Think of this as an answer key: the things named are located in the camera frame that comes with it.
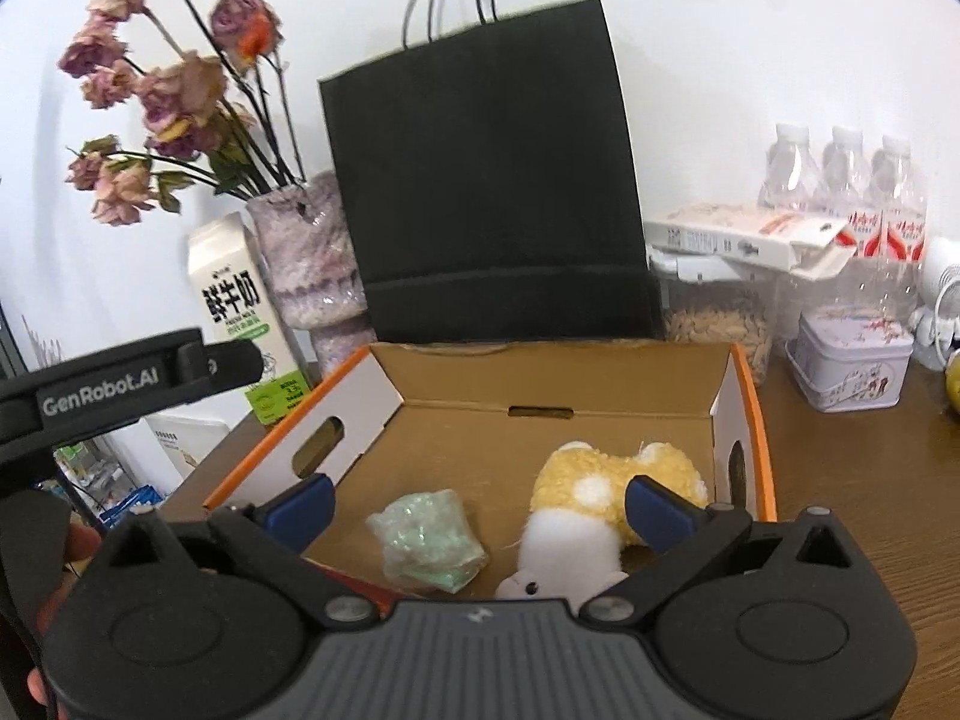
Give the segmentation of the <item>person's left hand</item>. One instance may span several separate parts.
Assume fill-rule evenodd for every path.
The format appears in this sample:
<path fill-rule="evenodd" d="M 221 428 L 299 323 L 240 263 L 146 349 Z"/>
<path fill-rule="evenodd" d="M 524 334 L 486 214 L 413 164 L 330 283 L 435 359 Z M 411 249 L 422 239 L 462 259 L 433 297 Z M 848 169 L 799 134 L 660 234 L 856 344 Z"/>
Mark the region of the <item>person's left hand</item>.
<path fill-rule="evenodd" d="M 65 539 L 64 559 L 62 559 L 62 570 L 60 571 L 60 582 L 57 589 L 53 590 L 49 598 L 44 601 L 44 605 L 39 608 L 36 617 L 37 632 L 41 634 L 41 644 L 47 629 L 52 624 L 53 617 L 59 611 L 60 605 L 64 603 L 65 598 L 73 589 L 73 585 L 78 582 L 78 575 L 75 575 L 71 569 L 80 566 L 84 569 L 89 560 L 99 550 L 103 540 L 93 527 L 84 523 L 75 522 L 73 518 L 68 525 L 67 539 Z M 46 683 L 44 683 L 44 673 L 37 667 L 29 673 L 28 689 L 32 699 L 37 700 L 41 706 L 49 708 L 49 698 L 47 697 Z"/>

